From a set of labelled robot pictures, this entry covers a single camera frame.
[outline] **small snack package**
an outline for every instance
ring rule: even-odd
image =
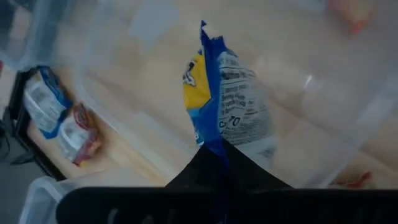
[[[58,144],[63,155],[77,166],[94,156],[101,145],[98,128],[83,104],[76,105],[61,124]]]
[[[329,6],[349,23],[352,34],[357,34],[371,20],[376,0],[329,0]]]
[[[209,38],[201,24],[202,48],[183,76],[183,99],[197,144],[204,144],[228,166],[221,143],[227,140],[263,169],[272,162],[277,138],[265,89],[256,74],[225,46]]]
[[[24,105],[32,121],[46,139],[57,137],[61,122],[72,102],[60,86],[53,71],[44,66],[25,84]]]

